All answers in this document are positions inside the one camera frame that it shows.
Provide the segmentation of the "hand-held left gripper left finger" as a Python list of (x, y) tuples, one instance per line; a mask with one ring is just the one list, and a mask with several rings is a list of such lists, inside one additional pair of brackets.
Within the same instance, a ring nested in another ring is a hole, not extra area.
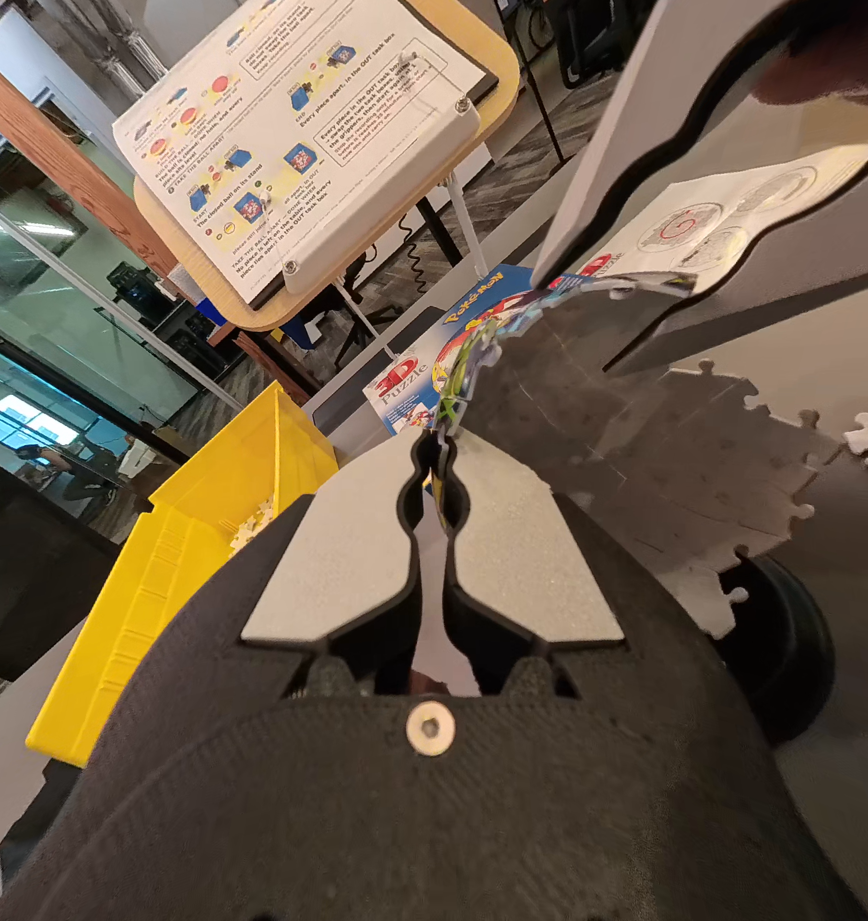
[(410, 660), (422, 617), (425, 449), (426, 431), (403, 430), (310, 497), (242, 629), (245, 644), (332, 655), (356, 677)]

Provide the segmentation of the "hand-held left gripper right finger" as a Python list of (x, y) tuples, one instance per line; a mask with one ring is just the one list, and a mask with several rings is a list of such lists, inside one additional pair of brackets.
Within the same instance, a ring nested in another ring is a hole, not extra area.
[(443, 530), (444, 626), (475, 672), (624, 642), (551, 487), (475, 434), (450, 441)]

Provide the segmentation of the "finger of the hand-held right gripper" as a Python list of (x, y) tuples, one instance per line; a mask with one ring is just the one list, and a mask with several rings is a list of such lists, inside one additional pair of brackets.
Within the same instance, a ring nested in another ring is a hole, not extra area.
[(547, 286), (601, 241), (647, 180), (750, 91), (787, 40), (790, 3), (658, 2), (579, 160), (532, 270)]
[(761, 167), (731, 184), (720, 222), (671, 262), (693, 291), (649, 319), (605, 373), (670, 365), (868, 291), (868, 144)]

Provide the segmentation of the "colourful puzzle ball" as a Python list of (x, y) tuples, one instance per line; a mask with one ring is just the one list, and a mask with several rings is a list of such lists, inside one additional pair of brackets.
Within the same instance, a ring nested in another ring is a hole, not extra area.
[(433, 427), (530, 467), (629, 551), (714, 639), (746, 597), (720, 577), (787, 542), (841, 451), (818, 414), (775, 416), (750, 380), (601, 368), (693, 293), (686, 272), (630, 272), (527, 292), (481, 320), (448, 364)]

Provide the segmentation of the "black ball stand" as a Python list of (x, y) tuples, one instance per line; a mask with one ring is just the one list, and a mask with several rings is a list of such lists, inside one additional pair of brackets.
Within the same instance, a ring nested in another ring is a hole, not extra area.
[(719, 576), (734, 627), (712, 640), (772, 748), (819, 717), (836, 660), (828, 622), (804, 584), (769, 556), (740, 559)]

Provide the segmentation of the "pile of loose puzzle pieces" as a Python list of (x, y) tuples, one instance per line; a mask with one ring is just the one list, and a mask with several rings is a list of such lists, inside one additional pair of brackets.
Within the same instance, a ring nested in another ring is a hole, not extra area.
[(267, 499), (238, 527), (230, 541), (230, 558), (233, 558), (273, 521), (274, 505), (273, 498)]

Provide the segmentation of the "blue puzzle box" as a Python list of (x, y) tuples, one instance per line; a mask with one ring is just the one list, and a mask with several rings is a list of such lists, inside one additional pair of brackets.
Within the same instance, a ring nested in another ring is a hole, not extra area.
[(531, 297), (529, 268), (501, 263), (477, 281), (454, 305), (436, 316), (363, 390), (386, 429), (396, 435), (406, 425), (433, 422), (440, 393), (464, 345), (491, 320), (505, 326)]

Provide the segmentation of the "black slanted pole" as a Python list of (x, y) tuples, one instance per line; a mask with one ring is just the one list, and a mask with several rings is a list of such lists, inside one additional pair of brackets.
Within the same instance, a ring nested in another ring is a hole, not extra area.
[(530, 59), (527, 57), (527, 52), (524, 50), (523, 44), (520, 40), (517, 26), (515, 22), (512, 21), (514, 16), (513, 9), (515, 8), (515, 4), (517, 4), (517, 2), (494, 1), (493, 4), (497, 11), (499, 24), (502, 26), (502, 29), (505, 33), (505, 38), (508, 40), (509, 45), (514, 50), (519, 60), (520, 66), (522, 67), (526, 86), (529, 88), (532, 98), (536, 103), (541, 121), (543, 122), (543, 127), (555, 152), (556, 164), (551, 169), (551, 175), (555, 175), (556, 172), (558, 172), (562, 167), (566, 165), (566, 156), (564, 155), (562, 147), (559, 144), (558, 138), (555, 134), (554, 126), (543, 101), (543, 95), (541, 93), (538, 82), (536, 81), (535, 75), (532, 72)]

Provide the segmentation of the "white instruction sheet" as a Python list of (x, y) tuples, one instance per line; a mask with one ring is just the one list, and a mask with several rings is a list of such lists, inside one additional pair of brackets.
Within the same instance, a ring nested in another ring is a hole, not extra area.
[(707, 291), (761, 232), (823, 202), (868, 162), (868, 144), (787, 163), (675, 182), (579, 269), (589, 277), (675, 272)]

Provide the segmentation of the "yellow plastic bin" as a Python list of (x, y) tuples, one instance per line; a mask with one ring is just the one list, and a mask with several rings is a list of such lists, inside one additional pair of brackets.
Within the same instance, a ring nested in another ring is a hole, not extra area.
[(338, 471), (335, 451), (270, 384), (151, 495), (52, 685), (28, 749), (87, 764), (138, 665), (190, 598), (230, 560), (238, 527), (269, 498), (274, 520)]

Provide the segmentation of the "white desk stand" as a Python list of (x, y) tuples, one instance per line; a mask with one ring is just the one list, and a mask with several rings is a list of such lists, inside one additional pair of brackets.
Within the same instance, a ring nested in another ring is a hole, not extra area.
[[(475, 276), (479, 281), (482, 281), (488, 275), (489, 268), (482, 246), (476, 236), (471, 215), (464, 201), (462, 183), (457, 178), (456, 173), (451, 172), (448, 178), (440, 182), (440, 185), (449, 192), (451, 204), (463, 233), (463, 238), (465, 239), (466, 245), (469, 247), (469, 255), (473, 260)], [(416, 206), (435, 241), (451, 263), (451, 266), (456, 267), (459, 265), (462, 260), (459, 255), (459, 249), (455, 245), (444, 224), (442, 224), (438, 213), (428, 201), (428, 198), (424, 197)], [(343, 299), (348, 315), (353, 320), (348, 336), (335, 358), (334, 367), (337, 371), (340, 371), (344, 367), (348, 351), (355, 343), (363, 342), (363, 345), (366, 347), (369, 344), (381, 340), (381, 336), (372, 321), (372, 317), (366, 315), (360, 308), (359, 302), (355, 300), (354, 284), (356, 279), (357, 273), (347, 269), (345, 273), (334, 282), (334, 287)]]

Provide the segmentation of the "black cabinet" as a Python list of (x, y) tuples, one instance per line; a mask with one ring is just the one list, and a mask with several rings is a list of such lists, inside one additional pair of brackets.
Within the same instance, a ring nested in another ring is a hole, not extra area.
[(120, 547), (0, 467), (0, 679), (88, 616)]

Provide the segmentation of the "brown wooden post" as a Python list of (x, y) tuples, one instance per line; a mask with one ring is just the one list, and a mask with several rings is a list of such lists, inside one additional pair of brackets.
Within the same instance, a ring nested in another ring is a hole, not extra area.
[(178, 260), (128, 196), (0, 73), (0, 134), (171, 288)]

